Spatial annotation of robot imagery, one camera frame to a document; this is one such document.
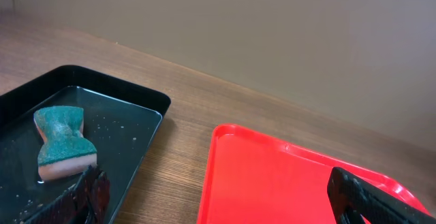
black plastic surface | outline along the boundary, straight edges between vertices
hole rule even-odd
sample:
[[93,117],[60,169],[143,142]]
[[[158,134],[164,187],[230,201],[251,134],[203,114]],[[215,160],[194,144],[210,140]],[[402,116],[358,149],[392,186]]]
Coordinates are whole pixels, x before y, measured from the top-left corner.
[[113,223],[170,103],[163,93],[78,66],[56,68],[0,96],[0,223],[19,223],[80,176],[41,182],[36,110],[84,108],[84,137],[97,148],[111,183],[104,223]]

